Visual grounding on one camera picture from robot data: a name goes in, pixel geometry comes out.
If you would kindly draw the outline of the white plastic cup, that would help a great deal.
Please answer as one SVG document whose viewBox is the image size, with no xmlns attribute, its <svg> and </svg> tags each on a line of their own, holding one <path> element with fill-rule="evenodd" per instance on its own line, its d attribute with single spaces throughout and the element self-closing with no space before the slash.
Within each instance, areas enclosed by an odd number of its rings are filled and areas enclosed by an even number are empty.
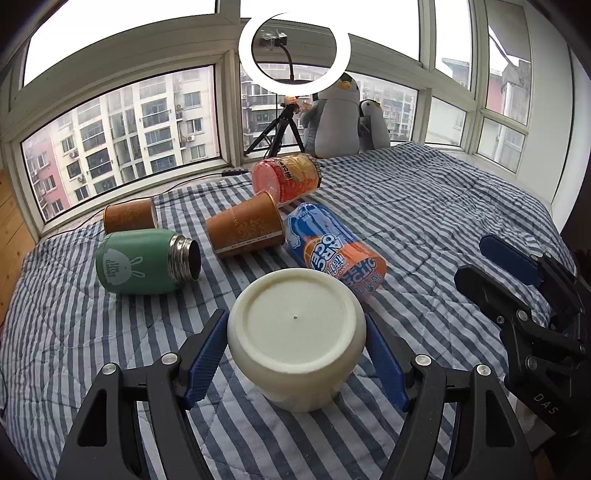
<svg viewBox="0 0 591 480">
<path fill-rule="evenodd" d="M 366 338 L 353 292 L 311 269 L 260 277 L 238 296 L 228 318 L 236 366 L 267 400 L 290 412 L 329 404 L 359 362 Z"/>
</svg>

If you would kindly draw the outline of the blue orange drink cup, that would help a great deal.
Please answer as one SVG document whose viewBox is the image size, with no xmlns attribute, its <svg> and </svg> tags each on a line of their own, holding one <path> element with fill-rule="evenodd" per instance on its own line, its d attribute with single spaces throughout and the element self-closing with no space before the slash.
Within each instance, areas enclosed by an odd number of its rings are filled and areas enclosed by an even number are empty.
<svg viewBox="0 0 591 480">
<path fill-rule="evenodd" d="M 284 225 L 298 263 L 335 277 L 361 301 L 385 279 L 386 260 L 324 205 L 302 203 L 287 215 Z"/>
</svg>

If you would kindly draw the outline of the brown paper cup far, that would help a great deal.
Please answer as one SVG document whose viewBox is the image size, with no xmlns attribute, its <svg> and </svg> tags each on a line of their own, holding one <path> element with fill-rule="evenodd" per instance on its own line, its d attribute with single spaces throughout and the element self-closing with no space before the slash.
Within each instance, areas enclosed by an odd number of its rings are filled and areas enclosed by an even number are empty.
<svg viewBox="0 0 591 480">
<path fill-rule="evenodd" d="M 106 234 L 157 227 L 157 215 L 151 198 L 108 205 L 103 212 Z"/>
</svg>

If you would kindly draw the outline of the brown paper cup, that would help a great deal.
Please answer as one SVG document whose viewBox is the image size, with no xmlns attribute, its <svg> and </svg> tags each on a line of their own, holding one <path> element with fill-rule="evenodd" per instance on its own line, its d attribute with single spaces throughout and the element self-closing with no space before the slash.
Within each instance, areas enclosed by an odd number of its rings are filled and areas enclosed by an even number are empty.
<svg viewBox="0 0 591 480">
<path fill-rule="evenodd" d="M 283 220 L 269 192 L 260 192 L 205 221 L 206 233 L 219 258 L 283 245 Z"/>
<path fill-rule="evenodd" d="M 151 198 L 108 205 L 103 212 L 106 234 L 157 227 L 157 215 Z"/>
</svg>

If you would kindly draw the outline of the brown paper cup near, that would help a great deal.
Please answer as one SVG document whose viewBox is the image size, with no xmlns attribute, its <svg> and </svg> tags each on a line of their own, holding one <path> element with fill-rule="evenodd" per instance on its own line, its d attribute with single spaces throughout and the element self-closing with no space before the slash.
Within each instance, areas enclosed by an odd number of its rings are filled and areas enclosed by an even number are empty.
<svg viewBox="0 0 591 480">
<path fill-rule="evenodd" d="M 206 233 L 219 258 L 283 245 L 283 220 L 269 192 L 260 192 L 205 221 Z"/>
</svg>

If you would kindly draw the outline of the green thermos bottle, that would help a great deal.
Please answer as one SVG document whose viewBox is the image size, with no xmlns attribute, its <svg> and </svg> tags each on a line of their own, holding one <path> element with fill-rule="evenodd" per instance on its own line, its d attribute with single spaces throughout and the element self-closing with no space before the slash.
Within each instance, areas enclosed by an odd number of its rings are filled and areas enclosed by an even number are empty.
<svg viewBox="0 0 591 480">
<path fill-rule="evenodd" d="M 198 242 L 165 229 L 114 232 L 95 255 L 100 284 L 122 295 L 161 295 L 196 281 L 201 271 Z"/>
</svg>

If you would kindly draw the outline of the small grey penguin plush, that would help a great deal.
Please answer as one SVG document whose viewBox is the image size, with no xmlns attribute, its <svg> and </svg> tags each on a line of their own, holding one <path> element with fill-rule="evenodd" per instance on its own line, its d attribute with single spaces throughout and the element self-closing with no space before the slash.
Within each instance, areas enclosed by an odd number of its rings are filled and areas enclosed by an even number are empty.
<svg viewBox="0 0 591 480">
<path fill-rule="evenodd" d="M 391 146 L 384 111 L 379 102 L 372 99 L 360 102 L 359 134 L 362 152 Z"/>
</svg>

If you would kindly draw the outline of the wooden headboard panel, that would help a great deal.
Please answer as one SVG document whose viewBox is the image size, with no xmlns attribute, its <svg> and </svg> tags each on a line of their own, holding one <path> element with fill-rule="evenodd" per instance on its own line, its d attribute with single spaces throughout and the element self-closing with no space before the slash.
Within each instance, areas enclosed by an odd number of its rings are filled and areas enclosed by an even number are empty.
<svg viewBox="0 0 591 480">
<path fill-rule="evenodd" d="M 0 321 L 4 323 L 23 260 L 34 248 L 35 241 L 24 223 L 4 171 L 1 172 L 0 194 Z"/>
</svg>

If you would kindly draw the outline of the large grey penguin plush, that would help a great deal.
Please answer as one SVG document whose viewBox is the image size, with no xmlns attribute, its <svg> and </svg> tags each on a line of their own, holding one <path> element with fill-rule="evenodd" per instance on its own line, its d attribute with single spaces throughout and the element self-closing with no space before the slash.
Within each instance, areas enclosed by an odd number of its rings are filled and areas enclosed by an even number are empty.
<svg viewBox="0 0 591 480">
<path fill-rule="evenodd" d="M 322 159 L 358 153 L 359 102 L 356 80 L 346 72 L 331 87 L 312 95 L 311 107 L 301 113 L 304 152 Z"/>
</svg>

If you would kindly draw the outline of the black tripod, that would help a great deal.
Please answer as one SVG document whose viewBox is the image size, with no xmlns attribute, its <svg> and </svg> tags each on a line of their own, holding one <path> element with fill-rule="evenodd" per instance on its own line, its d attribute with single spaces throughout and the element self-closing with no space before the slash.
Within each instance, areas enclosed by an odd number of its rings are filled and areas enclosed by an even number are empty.
<svg viewBox="0 0 591 480">
<path fill-rule="evenodd" d="M 266 142 L 266 153 L 264 153 L 263 158 L 276 157 L 280 153 L 281 148 L 283 148 L 283 137 L 286 135 L 287 130 L 293 133 L 297 148 L 301 153 L 304 153 L 304 142 L 294 121 L 294 116 L 300 113 L 300 105 L 297 103 L 297 98 L 288 97 L 287 101 L 283 102 L 281 106 L 283 106 L 283 111 L 280 112 L 280 115 L 270 121 L 270 124 L 263 129 L 263 132 L 249 144 L 243 155 L 249 156 L 259 148 L 260 144 Z"/>
</svg>

